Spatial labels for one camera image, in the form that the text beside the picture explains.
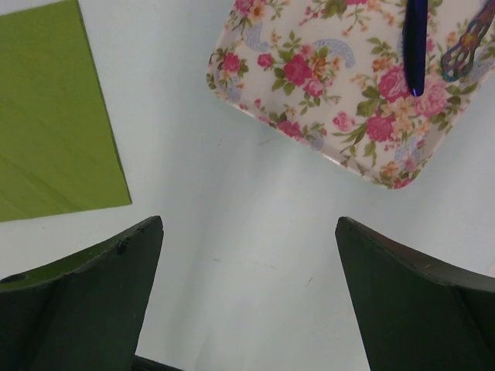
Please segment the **floral patterned tray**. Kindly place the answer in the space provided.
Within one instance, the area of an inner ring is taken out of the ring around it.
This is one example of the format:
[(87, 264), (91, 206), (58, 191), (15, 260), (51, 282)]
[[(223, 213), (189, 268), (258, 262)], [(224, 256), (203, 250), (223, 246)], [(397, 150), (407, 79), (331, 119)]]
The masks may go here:
[(485, 1), (428, 3), (425, 90), (405, 79), (404, 1), (236, 1), (210, 56), (214, 94), (365, 179), (409, 185), (494, 68), (494, 17), (471, 72), (441, 58)]

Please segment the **iridescent fork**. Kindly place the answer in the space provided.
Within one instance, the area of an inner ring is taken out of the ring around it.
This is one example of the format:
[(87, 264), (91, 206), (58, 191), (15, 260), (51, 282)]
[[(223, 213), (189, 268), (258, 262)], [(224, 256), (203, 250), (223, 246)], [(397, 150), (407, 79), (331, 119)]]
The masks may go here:
[(444, 81), (455, 82), (467, 76), (474, 64), (475, 53), (489, 31), (494, 17), (494, 1), (485, 1), (473, 17), (459, 41), (441, 58)]

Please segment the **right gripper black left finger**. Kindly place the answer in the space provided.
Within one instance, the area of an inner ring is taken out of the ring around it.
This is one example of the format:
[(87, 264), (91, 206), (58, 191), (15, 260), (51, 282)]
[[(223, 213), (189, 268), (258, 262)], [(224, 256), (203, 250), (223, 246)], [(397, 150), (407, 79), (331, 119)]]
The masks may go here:
[(162, 249), (151, 216), (41, 267), (1, 280), (3, 370), (135, 370)]

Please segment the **green paper napkin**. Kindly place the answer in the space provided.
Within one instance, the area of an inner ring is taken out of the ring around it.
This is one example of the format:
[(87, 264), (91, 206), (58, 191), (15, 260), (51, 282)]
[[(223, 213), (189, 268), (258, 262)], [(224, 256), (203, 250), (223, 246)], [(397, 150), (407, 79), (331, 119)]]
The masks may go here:
[(1, 219), (127, 206), (80, 6), (1, 17)]

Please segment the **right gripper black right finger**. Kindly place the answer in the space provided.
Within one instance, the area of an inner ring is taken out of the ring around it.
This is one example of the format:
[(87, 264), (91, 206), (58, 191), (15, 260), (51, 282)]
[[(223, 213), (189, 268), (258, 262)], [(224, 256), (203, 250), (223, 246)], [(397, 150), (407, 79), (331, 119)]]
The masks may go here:
[(336, 242), (372, 370), (492, 370), (494, 279), (341, 217)]

